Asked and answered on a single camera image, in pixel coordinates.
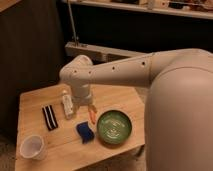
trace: blue sponge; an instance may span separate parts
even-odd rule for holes
[[[79,135],[82,138],[82,143],[85,144],[94,139],[94,133],[89,128],[88,122],[82,122],[76,126]]]

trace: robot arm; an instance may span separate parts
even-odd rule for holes
[[[213,55],[157,52],[92,65],[78,56],[60,72],[74,102],[92,103],[90,83],[150,86],[145,106],[148,171],[213,170]]]
[[[79,55],[62,68],[60,78],[71,86],[74,103],[89,105],[92,103],[89,84],[148,87],[176,58],[195,56],[199,51],[184,49],[156,52],[99,65],[93,65],[89,57]]]

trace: white cup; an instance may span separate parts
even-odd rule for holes
[[[39,135],[26,137],[21,143],[20,154],[26,159],[43,160],[46,156],[43,138]]]

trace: green bowl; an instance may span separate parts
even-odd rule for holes
[[[97,132],[104,142],[121,144],[130,136],[132,123],[125,113],[118,110],[109,110],[99,117]]]

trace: small bottle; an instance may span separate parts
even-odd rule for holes
[[[74,115],[74,108],[71,95],[66,90],[63,90],[62,92],[62,103],[64,105],[64,112],[66,119],[71,119],[72,116]]]

